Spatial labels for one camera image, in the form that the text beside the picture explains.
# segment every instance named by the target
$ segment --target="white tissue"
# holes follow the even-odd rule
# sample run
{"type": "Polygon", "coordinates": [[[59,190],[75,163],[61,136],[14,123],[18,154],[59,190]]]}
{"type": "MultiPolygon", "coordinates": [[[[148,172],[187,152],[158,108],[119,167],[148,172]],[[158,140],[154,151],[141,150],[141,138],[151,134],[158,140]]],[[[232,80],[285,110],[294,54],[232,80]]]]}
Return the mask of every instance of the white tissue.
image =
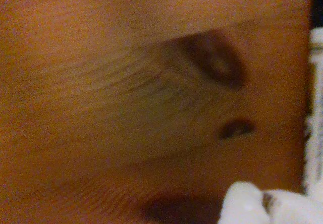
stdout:
{"type": "Polygon", "coordinates": [[[234,183],[225,196],[218,224],[323,224],[323,203],[284,190],[260,191],[234,183]],[[263,195],[270,197],[266,209],[263,195]]]}
{"type": "Polygon", "coordinates": [[[262,192],[252,183],[236,182],[227,191],[218,224],[269,224],[262,192]]]}

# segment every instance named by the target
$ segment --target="wooden surface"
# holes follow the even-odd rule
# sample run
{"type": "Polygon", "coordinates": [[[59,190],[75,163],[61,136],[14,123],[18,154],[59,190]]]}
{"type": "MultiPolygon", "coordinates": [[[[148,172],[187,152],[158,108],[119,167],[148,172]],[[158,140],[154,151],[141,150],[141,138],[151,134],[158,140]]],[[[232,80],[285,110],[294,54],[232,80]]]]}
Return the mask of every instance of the wooden surface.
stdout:
{"type": "Polygon", "coordinates": [[[309,0],[0,4],[8,223],[144,223],[156,196],[220,203],[236,180],[301,190],[309,0]],[[167,41],[210,29],[239,52],[240,90],[176,71],[167,41]],[[219,139],[234,119],[255,131],[219,139]]]}

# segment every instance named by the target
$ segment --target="white object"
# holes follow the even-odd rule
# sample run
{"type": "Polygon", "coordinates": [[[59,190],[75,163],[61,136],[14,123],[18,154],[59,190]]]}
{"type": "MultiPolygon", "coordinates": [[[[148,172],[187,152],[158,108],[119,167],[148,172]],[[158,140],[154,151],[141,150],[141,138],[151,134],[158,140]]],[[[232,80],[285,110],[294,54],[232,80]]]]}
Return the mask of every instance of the white object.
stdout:
{"type": "Polygon", "coordinates": [[[218,224],[323,224],[323,203],[284,190],[260,191],[249,182],[228,190],[218,224]]]}
{"type": "Polygon", "coordinates": [[[323,28],[310,31],[309,63],[314,68],[314,89],[312,114],[307,117],[310,137],[305,146],[306,194],[315,200],[323,201],[323,28]]]}

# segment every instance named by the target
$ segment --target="wood grain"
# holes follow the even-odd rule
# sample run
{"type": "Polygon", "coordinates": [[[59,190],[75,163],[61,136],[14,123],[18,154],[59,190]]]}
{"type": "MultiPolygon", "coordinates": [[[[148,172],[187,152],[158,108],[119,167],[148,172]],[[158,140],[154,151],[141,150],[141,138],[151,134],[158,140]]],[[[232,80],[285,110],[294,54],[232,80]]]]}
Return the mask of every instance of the wood grain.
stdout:
{"type": "Polygon", "coordinates": [[[309,0],[0,5],[5,221],[146,223],[156,196],[301,189],[309,0]],[[168,40],[210,29],[239,52],[241,90],[176,70],[188,61],[168,40]],[[255,132],[220,140],[241,118],[255,132]]]}

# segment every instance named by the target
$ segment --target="wooden board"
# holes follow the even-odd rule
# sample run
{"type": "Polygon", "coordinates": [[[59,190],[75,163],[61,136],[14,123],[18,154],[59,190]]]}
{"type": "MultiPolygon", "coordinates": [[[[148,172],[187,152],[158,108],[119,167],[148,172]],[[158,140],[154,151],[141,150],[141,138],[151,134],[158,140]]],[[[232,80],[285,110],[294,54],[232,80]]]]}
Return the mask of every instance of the wooden board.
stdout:
{"type": "Polygon", "coordinates": [[[0,1],[8,220],[143,223],[156,198],[219,204],[236,180],[301,190],[309,0],[0,1]],[[176,71],[168,41],[211,29],[239,90],[176,71]],[[220,139],[235,119],[255,131],[220,139]]]}

